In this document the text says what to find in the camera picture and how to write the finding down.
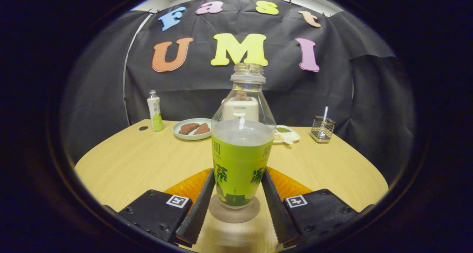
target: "green bottle label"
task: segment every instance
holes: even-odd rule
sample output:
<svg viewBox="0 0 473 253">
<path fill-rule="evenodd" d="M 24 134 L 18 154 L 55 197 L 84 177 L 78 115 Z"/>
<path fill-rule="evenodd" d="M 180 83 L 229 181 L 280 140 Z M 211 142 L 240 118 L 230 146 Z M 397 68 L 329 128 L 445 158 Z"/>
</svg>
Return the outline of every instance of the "green bottle label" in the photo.
<svg viewBox="0 0 473 253">
<path fill-rule="evenodd" d="M 164 129 L 163 119 L 161 118 L 160 114 L 153 115 L 152 125 L 154 131 L 161 131 Z"/>
<path fill-rule="evenodd" d="M 255 195 L 271 152 L 272 140 L 260 146 L 236 146 L 212 134 L 218 198 L 229 206 L 248 204 Z"/>
</svg>

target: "plastic bottle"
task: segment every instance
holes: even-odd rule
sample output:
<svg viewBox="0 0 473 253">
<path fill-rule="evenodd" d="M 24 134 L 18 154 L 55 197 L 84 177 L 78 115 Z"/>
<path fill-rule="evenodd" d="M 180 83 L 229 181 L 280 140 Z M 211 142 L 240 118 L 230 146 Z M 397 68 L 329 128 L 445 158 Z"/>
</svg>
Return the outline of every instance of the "plastic bottle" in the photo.
<svg viewBox="0 0 473 253">
<path fill-rule="evenodd" d="M 151 118 L 151 127 L 153 131 L 161 131 L 164 129 L 163 119 L 161 118 L 161 109 L 159 108 L 159 97 L 155 90 L 149 91 L 147 99 L 149 116 Z"/>
<path fill-rule="evenodd" d="M 242 208 L 265 172 L 276 122 L 262 94 L 262 66 L 238 63 L 234 69 L 233 88 L 212 118 L 212 157 L 219 200 Z"/>
</svg>

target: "wooden table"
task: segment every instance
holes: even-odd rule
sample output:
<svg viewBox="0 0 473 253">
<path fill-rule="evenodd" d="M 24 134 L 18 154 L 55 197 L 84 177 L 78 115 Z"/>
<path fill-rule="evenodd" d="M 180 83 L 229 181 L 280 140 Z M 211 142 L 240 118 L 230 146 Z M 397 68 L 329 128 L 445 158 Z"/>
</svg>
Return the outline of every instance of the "wooden table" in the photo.
<svg viewBox="0 0 473 253">
<path fill-rule="evenodd" d="M 79 160 L 75 170 L 90 193 L 102 204 L 120 211 L 149 189 L 170 186 L 212 167 L 211 138 L 188 141 L 174 136 L 172 126 L 153 132 L 143 120 L 113 135 Z M 274 144 L 268 166 L 296 179 L 313 191 L 326 188 L 356 211 L 376 203 L 387 192 L 380 172 L 336 135 L 318 144 L 310 127 L 292 127 L 301 139 L 292 145 Z M 191 250 L 197 252 L 274 252 L 278 242 L 262 187 L 258 216 L 241 224 L 216 220 L 208 211 Z"/>
</svg>

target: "colorful foam letter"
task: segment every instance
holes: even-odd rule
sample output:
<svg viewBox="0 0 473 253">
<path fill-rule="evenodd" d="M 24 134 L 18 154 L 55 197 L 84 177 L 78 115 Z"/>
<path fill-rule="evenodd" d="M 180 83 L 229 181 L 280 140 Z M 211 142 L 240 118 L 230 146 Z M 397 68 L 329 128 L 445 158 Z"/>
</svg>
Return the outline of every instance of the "colorful foam letter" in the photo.
<svg viewBox="0 0 473 253">
<path fill-rule="evenodd" d="M 320 68 L 316 64 L 316 55 L 314 54 L 316 43 L 302 38 L 296 38 L 296 41 L 300 44 L 302 51 L 302 62 L 299 64 L 299 67 L 303 70 L 318 72 Z"/>
<path fill-rule="evenodd" d="M 241 44 L 233 34 L 215 34 L 213 38 L 217 40 L 215 58 L 210 61 L 213 66 L 226 66 L 230 63 L 227 58 L 227 51 L 235 64 L 240 63 L 243 55 L 248 52 L 247 57 L 243 60 L 245 63 L 268 65 L 263 50 L 263 41 L 266 36 L 262 34 L 248 34 Z"/>
<path fill-rule="evenodd" d="M 270 14 L 270 15 L 277 15 L 279 13 L 279 10 L 276 9 L 278 7 L 277 4 L 274 4 L 273 2 L 258 1 L 256 5 L 257 5 L 256 10 L 259 13 Z"/>
<path fill-rule="evenodd" d="M 201 7 L 199 7 L 199 9 L 195 11 L 195 13 L 199 15 L 205 14 L 205 13 L 215 14 L 222 11 L 223 10 L 222 7 L 223 7 L 223 2 L 212 1 L 212 2 L 203 4 Z"/>
<path fill-rule="evenodd" d="M 308 11 L 298 11 L 299 13 L 304 16 L 304 19 L 306 20 L 307 23 L 311 24 L 312 26 L 316 28 L 320 28 L 321 24 L 317 23 L 314 19 L 317 19 L 316 16 L 313 16 L 310 12 Z"/>
<path fill-rule="evenodd" d="M 167 48 L 173 43 L 170 41 L 165 41 L 156 44 L 154 46 L 154 55 L 152 60 L 153 69 L 158 72 L 167 72 L 179 68 L 182 64 L 184 64 L 187 56 L 187 49 L 189 48 L 189 43 L 191 43 L 193 40 L 193 38 L 178 39 L 176 43 L 179 44 L 179 48 L 177 49 L 176 59 L 171 62 L 164 61 L 164 57 L 166 56 Z"/>
<path fill-rule="evenodd" d="M 179 22 L 181 22 L 177 18 L 182 17 L 182 12 L 181 11 L 184 11 L 185 9 L 186 9 L 185 7 L 179 7 L 178 9 L 174 9 L 173 11 L 171 11 L 171 12 L 165 14 L 165 15 L 162 15 L 158 19 L 158 20 L 163 22 L 162 31 L 165 31 L 165 30 L 169 29 L 170 27 L 172 27 L 172 26 L 178 24 Z"/>
</svg>

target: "utensil holder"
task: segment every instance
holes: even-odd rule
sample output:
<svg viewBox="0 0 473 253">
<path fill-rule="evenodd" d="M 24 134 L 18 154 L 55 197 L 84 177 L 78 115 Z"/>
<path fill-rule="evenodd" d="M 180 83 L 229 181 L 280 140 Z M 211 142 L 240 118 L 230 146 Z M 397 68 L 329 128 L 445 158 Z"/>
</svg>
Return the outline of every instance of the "utensil holder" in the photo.
<svg viewBox="0 0 473 253">
<path fill-rule="evenodd" d="M 319 143 L 327 143 L 333 135 L 334 127 L 335 122 L 332 119 L 326 118 L 326 121 L 324 121 L 323 116 L 316 115 L 314 117 L 314 124 L 310 131 L 310 136 Z"/>
</svg>

